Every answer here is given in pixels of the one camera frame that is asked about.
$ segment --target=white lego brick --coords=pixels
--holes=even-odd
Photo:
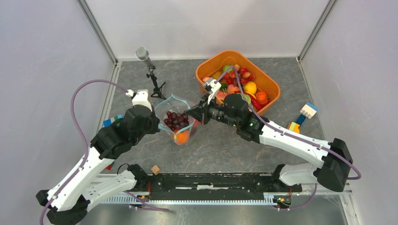
[[[305,115],[307,118],[310,119],[310,118],[312,118],[312,117],[315,115],[316,110],[313,109],[313,108],[311,108],[309,105],[305,105],[305,106],[300,110],[300,113],[303,114],[303,115]]]

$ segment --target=gray table surface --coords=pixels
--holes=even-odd
[[[300,115],[300,109],[310,101],[306,82],[295,58],[250,59],[281,88],[280,98],[264,115],[277,124],[286,127]],[[155,74],[158,84],[166,85],[163,94],[171,93],[197,103],[202,97],[196,68],[205,60],[159,60]],[[132,90],[149,89],[153,84],[146,77],[146,66],[139,61],[127,61],[121,65],[117,83]],[[155,106],[160,99],[151,98]],[[131,101],[121,90],[116,90],[110,110],[110,117],[123,114],[131,107]],[[164,173],[208,173],[208,172],[272,172],[278,164],[296,165],[306,161],[281,149],[247,142],[225,124],[211,121],[199,126],[197,132],[185,145],[176,145],[166,132],[146,135],[141,142],[122,154],[113,168],[103,173],[116,173],[123,164],[139,164],[147,173],[157,165]],[[301,126],[302,134],[323,139],[318,117],[306,120]]]

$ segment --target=orange plastic basket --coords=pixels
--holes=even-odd
[[[238,64],[241,67],[246,67],[249,72],[256,74],[253,82],[257,85],[258,90],[264,91],[267,94],[269,100],[269,103],[258,111],[258,114],[264,115],[271,105],[278,100],[281,94],[281,89],[279,88],[279,85],[271,79],[271,77],[250,62],[245,56],[236,51],[228,50],[221,52],[198,66],[196,69],[196,79],[199,81],[200,90],[203,94],[206,91],[203,87],[203,78],[211,77],[215,72],[222,71],[222,68],[225,65],[235,64]],[[222,101],[217,99],[217,103],[222,104]]]

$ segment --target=bunch of grapes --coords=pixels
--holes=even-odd
[[[189,126],[188,115],[185,113],[168,111],[166,115],[163,122],[174,132]]]

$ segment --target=lego brick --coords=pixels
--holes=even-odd
[[[293,132],[296,132],[296,133],[300,133],[299,127],[300,127],[300,125],[297,124],[297,123],[295,123],[295,122],[292,122],[292,123],[290,123],[290,124],[287,126],[287,128],[288,128],[289,130],[291,130],[291,131],[293,131]]]
[[[307,103],[303,108],[301,108],[300,113],[310,119],[316,114],[317,110],[318,108],[313,104]]]
[[[153,172],[155,175],[158,175],[158,174],[161,172],[161,169],[160,169],[157,165],[154,165],[154,166],[151,168],[151,170],[152,170],[152,172]]]
[[[110,126],[115,120],[121,119],[121,118],[123,118],[122,115],[117,115],[117,116],[112,117],[110,119],[104,120],[104,122],[103,122],[104,127]]]
[[[314,109],[315,111],[319,111],[318,108],[316,106],[314,106],[313,104],[307,102],[307,104],[309,107],[311,107],[312,109]]]
[[[105,169],[107,169],[107,170],[111,170],[111,169],[112,169],[112,167],[113,167],[113,164],[114,164],[114,163],[111,163],[111,164],[109,164],[107,167],[105,167]]]
[[[303,114],[301,114],[301,115],[297,118],[296,123],[299,124],[299,125],[302,125],[302,124],[304,123],[305,120],[306,120],[306,116],[303,115]]]
[[[112,124],[111,119],[104,120],[104,127],[110,126]]]

